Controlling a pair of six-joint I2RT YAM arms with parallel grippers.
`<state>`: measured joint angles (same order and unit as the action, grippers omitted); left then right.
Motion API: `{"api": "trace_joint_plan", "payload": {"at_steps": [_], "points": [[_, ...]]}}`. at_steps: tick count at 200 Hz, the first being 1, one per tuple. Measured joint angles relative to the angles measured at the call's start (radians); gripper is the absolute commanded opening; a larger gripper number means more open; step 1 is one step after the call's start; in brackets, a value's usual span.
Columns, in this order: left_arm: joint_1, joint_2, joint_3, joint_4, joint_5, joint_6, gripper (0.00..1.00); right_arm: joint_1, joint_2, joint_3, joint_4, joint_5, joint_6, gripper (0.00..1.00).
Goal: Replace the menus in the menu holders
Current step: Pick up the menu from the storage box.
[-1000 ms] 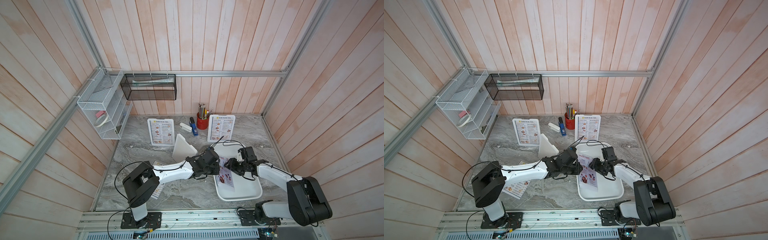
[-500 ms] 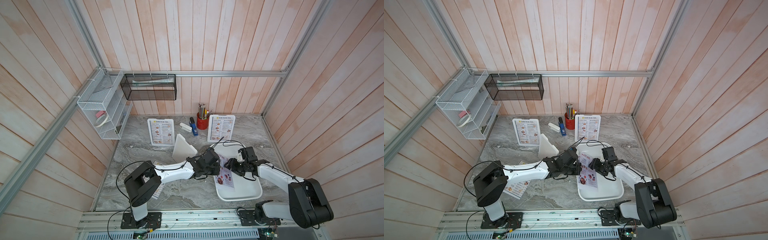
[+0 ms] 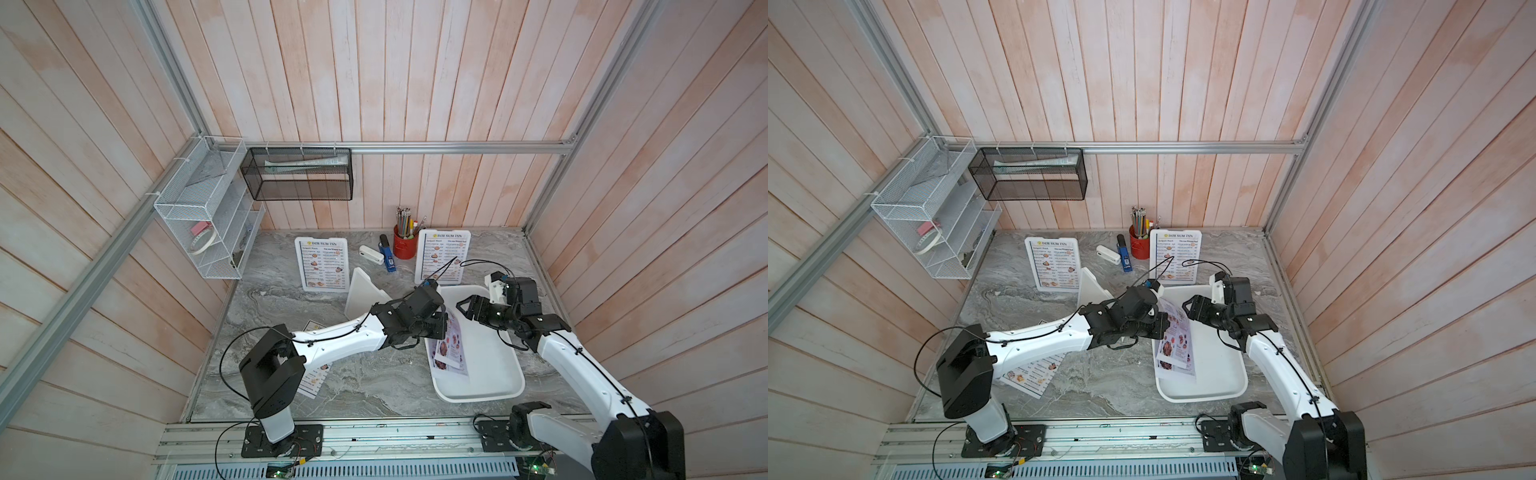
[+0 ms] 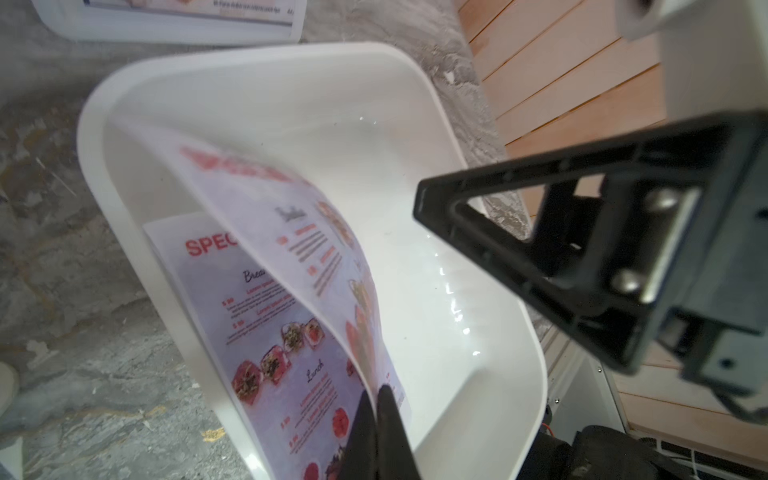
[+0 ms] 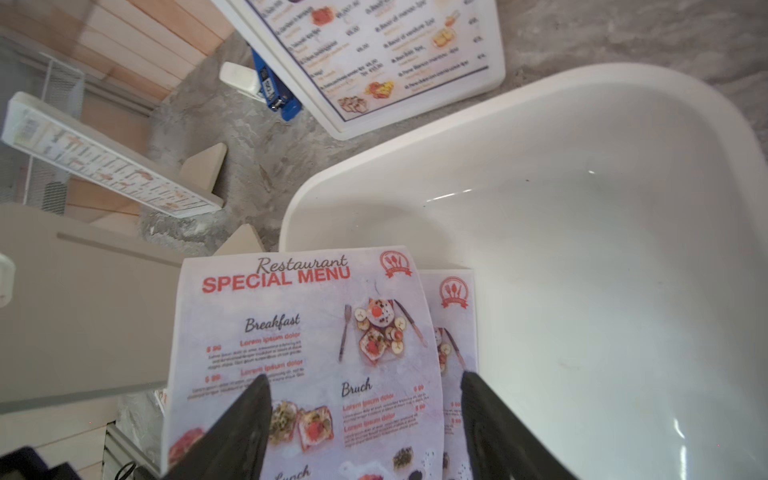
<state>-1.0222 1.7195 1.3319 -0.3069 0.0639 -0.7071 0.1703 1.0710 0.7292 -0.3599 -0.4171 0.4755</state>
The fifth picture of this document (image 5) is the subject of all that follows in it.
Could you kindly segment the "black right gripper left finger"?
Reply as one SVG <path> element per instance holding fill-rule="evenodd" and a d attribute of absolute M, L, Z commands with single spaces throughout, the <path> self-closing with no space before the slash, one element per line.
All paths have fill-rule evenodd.
<path fill-rule="evenodd" d="M 272 414 L 268 378 L 258 376 L 166 479 L 259 480 Z"/>

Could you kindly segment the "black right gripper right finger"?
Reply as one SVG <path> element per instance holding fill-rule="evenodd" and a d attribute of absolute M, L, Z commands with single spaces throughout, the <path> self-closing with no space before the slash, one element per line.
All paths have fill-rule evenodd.
<path fill-rule="evenodd" d="M 461 409 L 475 479 L 574 477 L 475 372 L 462 375 Z"/>

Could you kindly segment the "special menu sheet top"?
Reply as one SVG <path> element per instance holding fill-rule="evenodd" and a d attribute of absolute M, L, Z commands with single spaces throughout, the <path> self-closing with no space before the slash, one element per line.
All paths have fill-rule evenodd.
<path fill-rule="evenodd" d="M 205 304 L 236 345 L 224 381 L 169 396 L 165 475 L 260 375 L 272 414 L 259 479 L 439 479 L 441 371 L 414 259 L 403 246 L 262 253 Z"/>

